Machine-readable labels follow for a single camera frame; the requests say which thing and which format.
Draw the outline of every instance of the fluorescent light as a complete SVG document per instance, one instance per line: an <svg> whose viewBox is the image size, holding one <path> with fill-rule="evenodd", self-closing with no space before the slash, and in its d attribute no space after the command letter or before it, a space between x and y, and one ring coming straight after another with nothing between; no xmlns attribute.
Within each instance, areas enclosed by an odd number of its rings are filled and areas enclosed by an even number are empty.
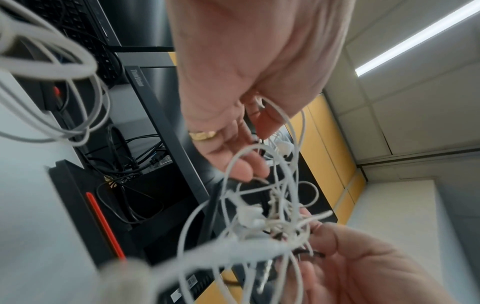
<svg viewBox="0 0 480 304"><path fill-rule="evenodd" d="M433 36L445 31L446 29L456 25L462 20L467 19L468 17L478 13L480 11L480 0L474 0L469 4L459 8L450 15L442 18L441 20L435 22L428 28L422 30L421 32L413 35L404 42L394 46L385 53L379 55L378 57L373 58L366 64L355 70L357 76L361 76L366 72L373 70L379 65L384 64L385 62L397 57L398 55L408 51L409 49L419 45L420 43L432 38Z"/></svg>

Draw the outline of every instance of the white wall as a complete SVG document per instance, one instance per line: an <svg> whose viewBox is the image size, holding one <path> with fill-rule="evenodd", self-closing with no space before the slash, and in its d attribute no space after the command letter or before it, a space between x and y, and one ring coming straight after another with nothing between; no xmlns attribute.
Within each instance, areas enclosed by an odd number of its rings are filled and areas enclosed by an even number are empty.
<svg viewBox="0 0 480 304"><path fill-rule="evenodd" d="M22 90L10 74L0 72L0 79L13 91ZM0 130L43 137L3 105ZM0 137L0 147L0 302L68 303L95 277L96 268L47 169L62 159L78 165L80 161L66 144L27 144Z"/></svg>
<svg viewBox="0 0 480 304"><path fill-rule="evenodd" d="M369 184L347 223L399 247L461 304L480 292L434 181Z"/></svg>

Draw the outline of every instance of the cable bundle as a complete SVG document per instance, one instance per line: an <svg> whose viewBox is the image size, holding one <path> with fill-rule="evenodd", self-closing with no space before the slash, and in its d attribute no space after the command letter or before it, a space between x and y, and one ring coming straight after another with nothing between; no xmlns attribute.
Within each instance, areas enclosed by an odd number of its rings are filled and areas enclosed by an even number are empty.
<svg viewBox="0 0 480 304"><path fill-rule="evenodd" d="M263 280L257 288L257 292L262 292L265 285L264 281L267 280L265 277L268 276L266 274L270 271L269 268L273 266L275 259L279 259L280 263L277 269L278 276L274 284L275 289L270 301L271 304L278 303L281 298L289 263L296 273L297 290L303 289L302 276L295 255L307 252L311 256L323 256L319 252L314 252L308 243L310 222L325 219L332 215L332 211L312 216L305 216L300 213L301 207L311 206L320 195L318 189L315 188L314 201L308 202L306 205L299 202L298 185L307 183L299 181L298 175L300 146L305 134L305 116L302 113L303 127L299 144L297 144L296 134L288 116L271 101L266 98L263 99L281 114L291 129L294 142L291 161L286 162L275 148L264 144L253 144L239 151L228 165L222 182L220 204L226 229L220 233L217 239L185 251L187 232L194 218L207 206L208 202L204 202L192 212L181 231L176 259L152 268L138 261L109 265L101 273L101 281L95 299L97 302L133 303L130 302L129 297L124 292L126 290L129 292L136 290L138 297L135 298L135 303L154 303L159 292L170 287L178 280L184 301L193 304L194 299L189 291L186 276L198 269L212 269L217 286L223 296L229 304L234 304L236 301L222 280L220 268L242 265L245 270L242 304L246 304L250 302L256 282L257 264L267 262L265 271L260 274L260 276L263 276ZM228 176L235 162L243 155L257 149L265 150L272 158L275 168L275 183L269 184L266 180L258 179L264 186L241 191L241 185L239 184L236 191L227 190ZM276 165L279 165L283 172L284 178L282 180L279 179ZM270 195L270 209L267 216L263 215L264 211L260 204L248 205L242 200L242 195L265 190L269 190ZM227 213L227 200L236 207L236 214L232 220ZM295 303L300 304L302 299L303 292L298 292Z"/></svg>
<svg viewBox="0 0 480 304"><path fill-rule="evenodd" d="M24 138L2 131L0 131L0 136L30 143L62 141L74 147L84 145L89 139L90 132L98 130L107 121L111 106L107 87L95 74L97 70L95 59L83 47L66 38L47 21L14 0L0 0L0 5L30 22L16 21L0 10L0 69L15 76L39 81L65 81L69 93L78 103L83 119L80 125L71 130L59 128L51 116L42 113L38 108L30 108L21 97L8 88L4 79L0 79L0 103L21 120L43 133L45 138ZM26 40L33 44L50 62L6 56L5 52L9 50L16 39ZM61 63L58 57L69 62ZM85 78L91 81L95 94L95 103L89 114L74 83L74 80ZM105 106L105 116L92 126L100 115L102 104ZM69 140L75 136L81 136L81 139L75 142Z"/></svg>

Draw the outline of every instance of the keyboard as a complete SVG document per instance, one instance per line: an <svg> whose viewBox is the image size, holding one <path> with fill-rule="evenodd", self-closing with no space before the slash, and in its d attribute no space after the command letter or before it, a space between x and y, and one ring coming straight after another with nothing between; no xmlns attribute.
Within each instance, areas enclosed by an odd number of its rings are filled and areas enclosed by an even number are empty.
<svg viewBox="0 0 480 304"><path fill-rule="evenodd" d="M96 59L97 75L112 84L118 78L115 56L98 39L82 0L19 0L19 2L57 27L65 36L85 47Z"/></svg>

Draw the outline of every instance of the ceiling panel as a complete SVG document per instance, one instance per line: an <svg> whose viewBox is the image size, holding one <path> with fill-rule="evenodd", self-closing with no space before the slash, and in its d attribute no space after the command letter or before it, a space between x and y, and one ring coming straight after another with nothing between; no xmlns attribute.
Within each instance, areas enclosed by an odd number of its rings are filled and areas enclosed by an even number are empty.
<svg viewBox="0 0 480 304"><path fill-rule="evenodd" d="M348 54L357 68L459 6L461 4L453 0L408 0L349 42Z"/></svg>
<svg viewBox="0 0 480 304"><path fill-rule="evenodd" d="M346 40L361 33L383 14L405 0L357 0Z"/></svg>
<svg viewBox="0 0 480 304"><path fill-rule="evenodd" d="M370 100L375 100L472 62L479 55L470 20L368 72L359 81Z"/></svg>
<svg viewBox="0 0 480 304"><path fill-rule="evenodd" d="M345 58L344 52L338 58L335 69L325 86L325 91L333 111L337 114L365 103L357 75Z"/></svg>
<svg viewBox="0 0 480 304"><path fill-rule="evenodd" d="M390 155L385 139L367 107L340 115L338 122L356 160Z"/></svg>
<svg viewBox="0 0 480 304"><path fill-rule="evenodd" d="M480 141L479 79L474 64L374 103L392 153Z"/></svg>

